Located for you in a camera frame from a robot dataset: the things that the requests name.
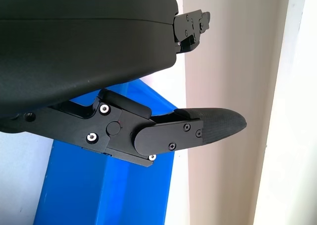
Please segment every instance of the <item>blue panel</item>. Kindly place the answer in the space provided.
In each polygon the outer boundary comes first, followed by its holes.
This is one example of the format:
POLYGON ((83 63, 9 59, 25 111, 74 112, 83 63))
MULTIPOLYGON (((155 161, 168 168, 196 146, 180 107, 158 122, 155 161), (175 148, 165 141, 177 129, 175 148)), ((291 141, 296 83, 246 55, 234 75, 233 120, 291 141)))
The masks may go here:
MULTIPOLYGON (((141 80, 109 89, 150 107, 153 114, 175 107, 141 80)), ((96 92, 74 99, 89 105, 96 92)), ((145 168, 54 141, 36 225, 162 225, 174 153, 158 155, 145 168)))

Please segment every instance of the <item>silver screw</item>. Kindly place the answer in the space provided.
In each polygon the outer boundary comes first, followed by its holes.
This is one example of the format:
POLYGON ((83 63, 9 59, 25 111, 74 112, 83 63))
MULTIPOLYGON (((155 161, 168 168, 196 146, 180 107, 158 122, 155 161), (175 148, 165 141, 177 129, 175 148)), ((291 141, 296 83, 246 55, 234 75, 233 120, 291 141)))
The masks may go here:
POLYGON ((99 111, 103 114, 109 112, 109 110, 110 110, 110 107, 108 105, 101 105, 99 108, 99 111))
POLYGON ((96 140, 97 140, 97 134, 95 134, 94 132, 91 132, 87 135, 87 141, 94 142, 96 140))
POLYGON ((154 161, 156 158, 157 158, 156 155, 150 155, 150 156, 149 156, 149 160, 150 160, 150 161, 154 161))

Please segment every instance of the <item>metal arm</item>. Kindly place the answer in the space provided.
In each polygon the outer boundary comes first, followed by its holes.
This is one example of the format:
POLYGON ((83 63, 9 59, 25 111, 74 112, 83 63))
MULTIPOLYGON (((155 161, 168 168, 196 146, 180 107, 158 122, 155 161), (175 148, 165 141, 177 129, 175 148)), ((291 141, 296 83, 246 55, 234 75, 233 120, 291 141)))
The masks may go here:
POLYGON ((103 89, 91 106, 67 101, 3 118, 0 131, 27 131, 148 167, 156 154, 211 143, 246 126, 244 118, 233 111, 195 109, 200 112, 195 115, 191 110, 151 116, 148 107, 103 89), (208 136, 210 131, 214 132, 212 137, 208 136))

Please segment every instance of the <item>bolt head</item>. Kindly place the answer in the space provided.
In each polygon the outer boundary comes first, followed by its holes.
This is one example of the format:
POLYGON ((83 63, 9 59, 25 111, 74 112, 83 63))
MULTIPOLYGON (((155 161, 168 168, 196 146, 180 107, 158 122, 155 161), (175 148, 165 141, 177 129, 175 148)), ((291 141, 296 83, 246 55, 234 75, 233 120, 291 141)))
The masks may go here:
POLYGON ((203 135, 202 131, 200 129, 197 130, 196 137, 202 137, 202 135, 203 135))
POLYGON ((176 143, 175 143, 175 142, 170 143, 169 146, 168 146, 168 149, 169 149, 170 151, 174 151, 175 148, 176 148, 176 143))
POLYGON ((189 123, 184 124, 183 128, 185 132, 188 132, 190 130, 190 124, 189 123))
POLYGON ((27 122, 33 122, 35 120, 36 116, 34 113, 32 112, 27 112, 24 114, 24 119, 27 122))
POLYGON ((156 158, 157 158, 156 155, 150 155, 150 156, 149 156, 149 160, 150 160, 150 161, 154 161, 156 158))
POLYGON ((110 107, 106 104, 100 106, 99 111, 101 114, 107 114, 110 112, 110 107))
POLYGON ((94 144, 98 141, 98 135, 95 134, 94 132, 91 132, 87 135, 86 140, 89 144, 94 144))

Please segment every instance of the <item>textured rubber pad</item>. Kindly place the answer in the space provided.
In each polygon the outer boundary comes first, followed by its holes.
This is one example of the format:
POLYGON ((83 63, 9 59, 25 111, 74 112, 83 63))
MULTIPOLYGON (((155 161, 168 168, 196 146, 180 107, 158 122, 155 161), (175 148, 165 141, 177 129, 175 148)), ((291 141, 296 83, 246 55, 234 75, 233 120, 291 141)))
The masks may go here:
POLYGON ((239 113, 227 109, 176 109, 176 114, 204 121, 203 142, 209 144, 240 132, 247 126, 239 113))

